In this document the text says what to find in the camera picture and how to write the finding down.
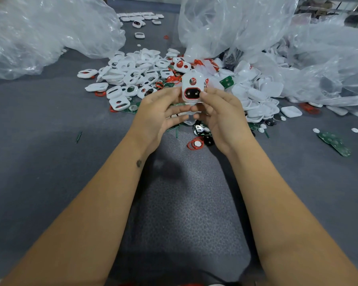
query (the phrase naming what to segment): person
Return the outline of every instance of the person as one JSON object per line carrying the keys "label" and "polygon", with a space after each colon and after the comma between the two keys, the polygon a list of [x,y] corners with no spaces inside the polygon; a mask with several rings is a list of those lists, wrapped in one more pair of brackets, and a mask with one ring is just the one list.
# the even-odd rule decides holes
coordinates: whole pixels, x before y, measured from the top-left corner
{"label": "person", "polygon": [[0,286],[102,286],[117,255],[147,157],[163,133],[197,112],[228,158],[271,285],[358,286],[358,270],[300,201],[256,142],[240,101],[214,88],[178,105],[181,88],[145,97],[123,140]]}

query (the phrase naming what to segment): gray table surface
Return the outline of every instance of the gray table surface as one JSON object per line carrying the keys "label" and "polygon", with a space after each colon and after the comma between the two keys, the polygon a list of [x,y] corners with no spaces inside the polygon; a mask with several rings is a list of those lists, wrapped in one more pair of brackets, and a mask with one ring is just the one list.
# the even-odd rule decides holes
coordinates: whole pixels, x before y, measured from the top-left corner
{"label": "gray table surface", "polygon": [[[146,34],[144,40],[135,39],[137,30],[125,23],[122,50],[146,47],[165,53],[172,47],[183,52],[178,15],[162,13],[161,26],[146,21],[138,30]],[[40,76],[0,80],[0,278],[74,199],[131,125],[133,115],[110,113],[106,98],[84,90],[91,81],[76,77],[107,61],[70,50]],[[358,134],[352,127],[358,128],[358,117],[338,117],[322,108],[321,115],[305,114],[269,128],[270,139],[257,132],[257,140],[358,267]],[[339,135],[352,156],[340,156],[313,128]],[[193,138],[189,127],[180,128],[178,139],[175,131],[166,133],[148,159],[111,271],[115,279],[144,281],[172,274],[179,278],[175,283],[212,283],[217,281],[213,275],[237,281],[257,268],[232,169],[215,147],[188,150]]]}

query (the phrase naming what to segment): forearm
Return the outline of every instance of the forearm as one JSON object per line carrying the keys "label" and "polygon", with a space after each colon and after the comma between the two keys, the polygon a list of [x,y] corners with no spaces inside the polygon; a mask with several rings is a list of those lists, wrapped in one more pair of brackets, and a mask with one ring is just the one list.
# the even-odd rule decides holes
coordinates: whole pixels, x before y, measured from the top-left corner
{"label": "forearm", "polygon": [[358,271],[255,140],[230,158],[262,266],[275,285],[358,285]]}
{"label": "forearm", "polygon": [[143,149],[133,139],[123,139],[0,285],[103,285],[122,239],[144,159]]}

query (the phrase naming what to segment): finger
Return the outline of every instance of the finger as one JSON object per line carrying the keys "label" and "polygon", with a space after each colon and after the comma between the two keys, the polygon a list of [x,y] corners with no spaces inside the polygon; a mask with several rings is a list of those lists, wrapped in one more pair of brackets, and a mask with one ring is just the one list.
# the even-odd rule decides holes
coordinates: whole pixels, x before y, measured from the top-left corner
{"label": "finger", "polygon": [[193,105],[191,107],[191,111],[192,112],[201,111],[201,112],[207,113],[208,115],[213,114],[213,108],[205,103],[197,103],[197,104]]}
{"label": "finger", "polygon": [[210,105],[217,113],[229,110],[231,106],[217,94],[208,94],[207,92],[202,91],[200,97],[205,104]]}
{"label": "finger", "polygon": [[174,125],[180,124],[183,121],[188,120],[188,118],[189,118],[189,115],[186,114],[186,115],[180,115],[178,117],[173,117],[173,118],[166,119],[166,121],[163,124],[163,127],[164,127],[165,130],[167,130],[170,127],[173,127]]}
{"label": "finger", "polygon": [[174,115],[174,114],[190,111],[190,109],[191,109],[191,105],[174,105],[174,106],[170,106],[166,110],[166,118],[170,117],[171,115]]}
{"label": "finger", "polygon": [[162,96],[165,96],[167,94],[169,94],[172,91],[177,90],[177,87],[167,87],[167,88],[163,88],[161,90],[158,90],[154,93],[149,94],[148,96],[146,96],[144,99],[147,99],[150,102],[156,101],[158,99],[160,99]]}
{"label": "finger", "polygon": [[196,113],[194,114],[194,119],[196,120],[200,120],[202,122],[204,122],[206,125],[208,125],[208,123],[210,122],[210,116],[206,115],[205,113]]}
{"label": "finger", "polygon": [[208,94],[216,94],[216,95],[220,96],[222,99],[224,99],[225,101],[227,101],[228,103],[230,103],[231,101],[234,101],[234,99],[235,99],[235,96],[233,94],[222,91],[217,88],[207,87],[207,88],[205,88],[204,91],[207,92]]}
{"label": "finger", "polygon": [[159,98],[157,102],[159,103],[159,105],[165,107],[166,109],[170,106],[170,104],[178,103],[181,94],[181,87],[173,87],[171,91],[167,92],[165,95]]}

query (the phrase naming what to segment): plastic bag of white parts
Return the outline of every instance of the plastic bag of white parts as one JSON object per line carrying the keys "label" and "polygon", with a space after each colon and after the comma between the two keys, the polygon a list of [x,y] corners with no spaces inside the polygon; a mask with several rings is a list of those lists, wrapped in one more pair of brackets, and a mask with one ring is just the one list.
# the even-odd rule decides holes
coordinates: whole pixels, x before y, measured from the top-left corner
{"label": "plastic bag of white parts", "polygon": [[179,39],[184,58],[214,58],[232,46],[241,26],[243,0],[182,0]]}
{"label": "plastic bag of white parts", "polygon": [[103,0],[0,0],[0,78],[40,74],[64,47],[90,58],[125,44],[114,9]]}
{"label": "plastic bag of white parts", "polygon": [[240,26],[225,55],[227,64],[237,64],[240,52],[253,54],[277,43],[287,32],[298,0],[243,0]]}
{"label": "plastic bag of white parts", "polygon": [[280,69],[285,72],[282,95],[324,105],[358,105],[358,29],[331,19],[297,29],[303,34],[292,29],[296,38],[288,40],[287,59],[301,71],[289,76]]}

